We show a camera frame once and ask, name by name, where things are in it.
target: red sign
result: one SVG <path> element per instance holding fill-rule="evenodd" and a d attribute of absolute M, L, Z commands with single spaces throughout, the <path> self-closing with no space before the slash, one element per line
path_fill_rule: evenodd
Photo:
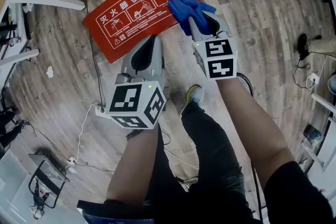
<path fill-rule="evenodd" d="M 175 25 L 169 0 L 106 0 L 84 22 L 109 62 L 139 41 Z"/>

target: black shoe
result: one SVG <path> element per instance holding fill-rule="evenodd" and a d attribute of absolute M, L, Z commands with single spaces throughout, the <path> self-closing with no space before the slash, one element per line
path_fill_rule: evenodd
<path fill-rule="evenodd" d="M 298 45 L 297 45 L 298 53 L 300 55 L 300 60 L 304 60 L 304 58 L 309 55 L 309 51 L 306 49 L 306 45 L 307 45 L 307 35 L 302 34 L 299 37 Z"/>

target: marker cube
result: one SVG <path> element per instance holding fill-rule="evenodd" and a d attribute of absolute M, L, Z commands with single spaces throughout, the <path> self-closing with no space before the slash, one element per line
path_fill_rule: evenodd
<path fill-rule="evenodd" d="M 166 103 L 157 81 L 116 84 L 105 115 L 122 128 L 153 129 Z"/>
<path fill-rule="evenodd" d="M 208 79 L 237 77 L 235 38 L 212 39 L 193 43 L 197 63 Z"/>

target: forearm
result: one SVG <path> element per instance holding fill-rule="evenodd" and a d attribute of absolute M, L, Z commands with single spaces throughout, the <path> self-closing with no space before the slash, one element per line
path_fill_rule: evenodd
<path fill-rule="evenodd" d="M 217 84 L 239 138 L 264 186 L 277 168 L 293 160 L 285 138 L 238 79 L 218 80 Z"/>
<path fill-rule="evenodd" d="M 107 199 L 142 205 L 147 194 L 155 161 L 158 125 L 131 138 L 115 169 Z"/>

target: another person's foot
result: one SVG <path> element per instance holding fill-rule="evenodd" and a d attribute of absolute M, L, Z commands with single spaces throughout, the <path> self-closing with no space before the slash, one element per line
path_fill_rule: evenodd
<path fill-rule="evenodd" d="M 304 60 L 304 58 L 309 55 L 309 51 L 307 50 L 307 35 L 306 34 L 302 34 L 299 37 L 297 49 L 300 55 L 300 60 Z"/>
<path fill-rule="evenodd" d="M 180 116 L 190 102 L 195 102 L 201 105 L 204 99 L 204 90 L 200 85 L 193 85 L 189 88 L 186 96 L 185 106 L 183 107 Z"/>

